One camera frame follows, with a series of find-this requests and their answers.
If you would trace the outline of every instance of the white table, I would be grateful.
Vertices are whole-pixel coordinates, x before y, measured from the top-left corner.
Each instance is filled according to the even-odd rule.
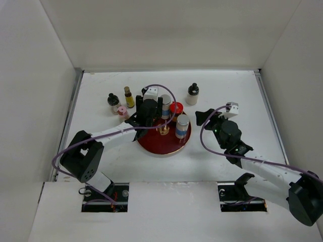
[[[200,87],[200,96],[195,106],[188,106],[185,96],[192,82]],[[103,154],[99,167],[102,172],[115,182],[130,182],[127,213],[81,213],[82,196],[77,191],[83,184],[60,174],[59,182],[44,186],[30,242],[321,241],[316,225],[302,225],[289,211],[271,202],[267,202],[267,213],[222,213],[220,210],[214,181],[235,180],[245,171],[202,148],[200,127],[196,126],[194,116],[196,110],[206,111],[228,101],[238,102],[240,114],[233,120],[242,131],[242,140],[272,161],[284,162],[254,72],[84,74],[67,144],[79,130],[97,132],[120,123],[106,102],[110,92],[125,103],[124,86],[129,86],[135,96],[143,86],[153,83],[169,87],[184,104],[192,122],[187,146],[171,156],[156,156],[134,142]],[[205,142],[220,151],[212,132],[205,132]],[[171,183],[178,181],[194,182]]]

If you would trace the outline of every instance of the blue label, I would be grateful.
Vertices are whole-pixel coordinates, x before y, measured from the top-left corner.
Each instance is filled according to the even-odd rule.
[[[186,135],[186,133],[187,133],[187,130],[185,130],[185,131],[181,131],[181,130],[178,130],[178,129],[176,128],[176,134],[178,134],[178,135],[180,135],[180,136],[183,136],[183,135]]]
[[[170,114],[170,110],[169,109],[168,110],[163,110],[162,114],[163,114],[163,116],[167,116],[167,115]]]

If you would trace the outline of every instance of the round tray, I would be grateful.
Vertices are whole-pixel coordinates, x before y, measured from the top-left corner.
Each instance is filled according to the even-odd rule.
[[[165,123],[164,119],[158,120],[154,125],[161,126]],[[148,130],[148,133],[138,140],[138,143],[147,151],[157,155],[172,154],[182,149],[191,136],[191,122],[188,126],[186,137],[179,139],[175,136],[176,122],[170,122],[165,132],[162,128]]]

